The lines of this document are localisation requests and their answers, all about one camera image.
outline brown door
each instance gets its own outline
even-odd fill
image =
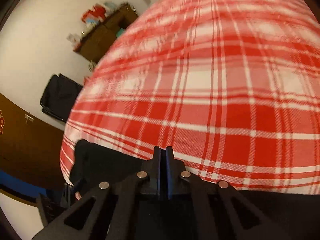
[[[0,170],[35,186],[62,189],[59,153],[63,131],[35,118],[1,93],[0,111]],[[33,122],[27,121],[26,114]]]

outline plaid bed sheet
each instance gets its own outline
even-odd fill
[[[84,138],[202,179],[320,194],[320,25],[303,0],[163,0],[99,62],[68,119]]]

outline teal object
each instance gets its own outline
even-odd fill
[[[124,32],[125,32],[125,30],[121,28],[116,34],[117,38],[119,38],[122,35],[122,33],[124,33]]]

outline beige wall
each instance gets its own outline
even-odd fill
[[[0,92],[25,111],[63,130],[41,112],[39,100],[52,74],[82,83],[88,62],[72,51],[69,33],[80,33],[81,15],[103,0],[21,0],[0,32]],[[156,0],[128,1],[139,14]]]
[[[38,208],[16,201],[2,193],[0,193],[0,206],[22,240],[31,240],[43,228]]]

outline round metal pin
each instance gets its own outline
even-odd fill
[[[138,176],[139,178],[145,178],[147,175],[148,175],[148,174],[147,174],[145,171],[139,171],[139,172],[137,173],[137,176]]]
[[[189,171],[183,171],[181,172],[181,176],[184,178],[189,178],[191,176],[191,173]]]
[[[106,188],[108,188],[108,187],[109,187],[109,183],[106,182],[106,181],[103,181],[103,182],[101,182],[101,183],[99,184],[99,188],[101,188],[101,189],[106,189]]]
[[[229,183],[224,181],[224,180],[222,180],[222,181],[219,181],[218,186],[220,188],[227,188],[227,187],[229,187]]]

